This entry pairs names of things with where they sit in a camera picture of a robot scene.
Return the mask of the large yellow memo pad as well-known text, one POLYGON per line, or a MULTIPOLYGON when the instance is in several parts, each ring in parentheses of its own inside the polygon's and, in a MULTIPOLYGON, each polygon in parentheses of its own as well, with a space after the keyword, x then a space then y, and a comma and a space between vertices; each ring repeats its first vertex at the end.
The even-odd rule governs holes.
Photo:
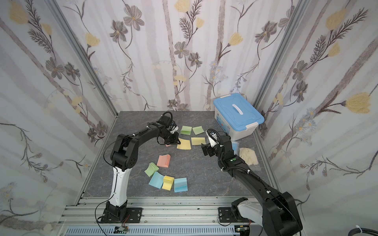
POLYGON ((192 149, 190 140, 179 138, 179 141, 180 141, 180 144, 177 145, 177 149, 180 149, 180 150, 191 150, 192 149))

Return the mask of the pink memo pad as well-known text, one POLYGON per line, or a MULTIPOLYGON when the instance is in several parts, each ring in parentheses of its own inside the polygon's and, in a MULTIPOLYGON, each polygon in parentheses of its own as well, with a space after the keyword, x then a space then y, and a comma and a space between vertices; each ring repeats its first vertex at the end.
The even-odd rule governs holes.
POLYGON ((160 155, 159 158, 158 158, 158 161, 157 161, 156 165, 158 167, 168 168, 169 167, 169 163, 170 163, 170 159, 171 159, 171 155, 170 154, 160 155))

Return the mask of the torn yellow memo page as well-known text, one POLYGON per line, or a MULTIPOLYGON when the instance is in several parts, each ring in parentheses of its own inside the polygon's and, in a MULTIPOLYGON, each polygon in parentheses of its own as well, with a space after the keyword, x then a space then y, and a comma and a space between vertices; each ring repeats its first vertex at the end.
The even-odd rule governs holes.
POLYGON ((205 137, 191 137, 191 142, 193 146, 199 146, 202 144, 206 144, 205 137))

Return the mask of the torn green memo page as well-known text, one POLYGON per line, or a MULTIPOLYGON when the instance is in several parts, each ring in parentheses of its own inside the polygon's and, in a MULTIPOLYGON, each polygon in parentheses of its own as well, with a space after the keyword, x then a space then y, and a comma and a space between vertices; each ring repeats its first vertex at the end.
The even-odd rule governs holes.
POLYGON ((199 135, 199 134, 204 133, 204 129, 202 126, 196 126, 196 127, 193 127, 193 132, 195 135, 199 135))

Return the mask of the small yellow memo pad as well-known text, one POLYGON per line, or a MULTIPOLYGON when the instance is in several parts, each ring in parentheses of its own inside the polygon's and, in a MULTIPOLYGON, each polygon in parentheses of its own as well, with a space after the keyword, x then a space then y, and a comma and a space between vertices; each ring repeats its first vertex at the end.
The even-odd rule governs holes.
POLYGON ((173 184, 174 184, 174 177, 170 177, 170 176, 163 177, 162 189, 170 191, 172 189, 173 184))

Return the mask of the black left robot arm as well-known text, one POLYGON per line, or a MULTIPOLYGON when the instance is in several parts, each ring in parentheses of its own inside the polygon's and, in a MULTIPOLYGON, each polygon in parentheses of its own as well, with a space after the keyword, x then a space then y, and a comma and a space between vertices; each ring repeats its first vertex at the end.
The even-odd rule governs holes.
POLYGON ((112 193, 106 201, 101 223, 124 223, 132 216, 127 209, 127 188, 132 168, 138 160, 139 147, 150 139, 164 140, 164 145, 178 145, 178 126, 171 121, 149 123, 146 128, 136 133, 120 134, 111 152, 111 166, 113 167, 112 193))

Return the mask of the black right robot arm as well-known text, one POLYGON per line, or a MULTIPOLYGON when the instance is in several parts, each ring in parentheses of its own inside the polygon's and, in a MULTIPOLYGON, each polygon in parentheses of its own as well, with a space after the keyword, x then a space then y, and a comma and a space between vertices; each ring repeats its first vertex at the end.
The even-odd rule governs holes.
POLYGON ((214 131, 208 134, 209 143, 202 144, 205 156, 216 156, 220 169, 240 181, 257 199, 253 203, 246 197, 232 202, 230 212, 235 221, 251 220, 259 224, 269 236, 294 236, 303 225, 294 198, 271 187, 247 163, 234 153, 227 134, 214 131))

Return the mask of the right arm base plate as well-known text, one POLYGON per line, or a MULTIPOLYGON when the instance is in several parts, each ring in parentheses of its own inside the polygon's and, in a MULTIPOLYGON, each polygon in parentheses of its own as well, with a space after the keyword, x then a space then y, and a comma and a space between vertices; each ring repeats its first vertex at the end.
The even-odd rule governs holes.
POLYGON ((219 207, 218 208, 218 220, 220 223, 247 223, 250 222, 247 218, 242 218, 241 216, 234 216, 230 207, 219 207))

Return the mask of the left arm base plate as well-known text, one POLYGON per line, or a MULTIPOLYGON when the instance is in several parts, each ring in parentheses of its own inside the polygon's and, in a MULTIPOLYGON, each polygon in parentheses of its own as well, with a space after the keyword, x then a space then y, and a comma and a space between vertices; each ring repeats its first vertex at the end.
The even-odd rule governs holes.
POLYGON ((120 211, 120 215, 116 216, 109 210, 105 209, 100 223, 139 223, 141 220, 143 208, 130 207, 120 211))

